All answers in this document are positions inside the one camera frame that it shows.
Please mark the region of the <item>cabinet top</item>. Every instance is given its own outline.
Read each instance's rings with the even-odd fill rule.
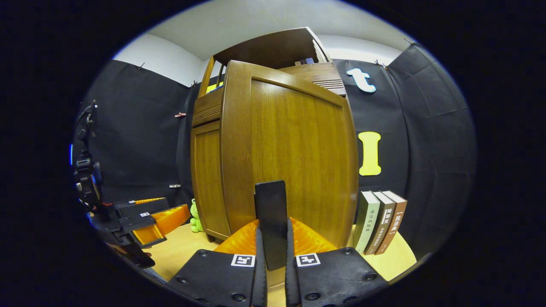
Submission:
[[[313,58],[318,63],[313,39],[331,61],[317,36],[309,27],[289,29],[249,39],[227,48],[215,55],[214,59],[224,66],[230,60],[247,62],[273,69],[294,66],[295,61]]]

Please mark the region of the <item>cabinet leg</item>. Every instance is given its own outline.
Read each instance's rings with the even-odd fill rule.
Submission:
[[[209,240],[209,242],[214,242],[214,240],[216,240],[213,236],[209,235],[208,233],[206,234],[206,238]]]

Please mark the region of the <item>cabinet door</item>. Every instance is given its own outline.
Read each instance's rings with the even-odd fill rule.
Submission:
[[[220,123],[192,129],[192,185],[205,233],[227,239],[231,232],[225,210],[220,171]]]
[[[256,183],[284,180],[288,215],[346,246],[358,158],[345,98],[276,69],[230,61],[220,143],[231,232],[256,218]]]

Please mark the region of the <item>white wall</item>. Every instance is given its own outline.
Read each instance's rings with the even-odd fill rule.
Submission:
[[[163,38],[143,34],[125,46],[114,56],[114,60],[141,66],[178,83],[191,86],[196,79],[202,60],[182,47]]]
[[[331,58],[390,64],[402,50],[354,37],[317,35]]]
[[[401,50],[369,40],[345,36],[317,36],[332,58],[370,63],[378,60],[379,63],[388,65],[402,53]],[[193,80],[201,82],[209,64],[209,59],[202,61],[182,47],[151,34],[143,34],[132,41],[114,59],[137,66],[145,62],[143,68],[186,86],[191,86]],[[220,63],[215,63],[211,76],[218,75],[220,66]]]

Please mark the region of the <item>green frog plush toy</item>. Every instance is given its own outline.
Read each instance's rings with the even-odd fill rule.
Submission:
[[[197,206],[195,205],[195,198],[192,199],[192,207],[189,210],[189,212],[193,216],[193,218],[191,218],[189,221],[192,224],[192,231],[193,232],[203,231],[203,227],[201,226],[201,221],[199,220],[199,213],[197,213]]]

